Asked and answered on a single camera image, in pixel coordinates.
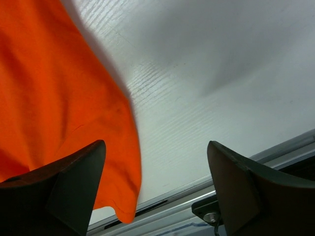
metal bolt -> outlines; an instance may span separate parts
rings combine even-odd
[[[203,220],[208,223],[216,223],[219,219],[219,214],[217,212],[210,212],[203,216]]]

screw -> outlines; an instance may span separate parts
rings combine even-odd
[[[217,212],[210,212],[203,216],[203,220],[208,223],[216,223],[219,216],[220,215]]]

orange fabric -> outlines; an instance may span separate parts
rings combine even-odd
[[[128,100],[59,1],[1,1],[0,181],[98,139],[107,154],[94,208],[130,222],[141,167]]]

orange cloth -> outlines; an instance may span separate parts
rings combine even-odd
[[[98,139],[107,154],[94,208],[131,222],[141,164],[128,100],[59,1],[1,1],[0,181]]]

textured white panel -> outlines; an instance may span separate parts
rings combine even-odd
[[[313,0],[73,4],[129,91],[140,203],[209,175],[210,140],[251,156],[315,128]],[[91,223],[108,215],[99,210]]]

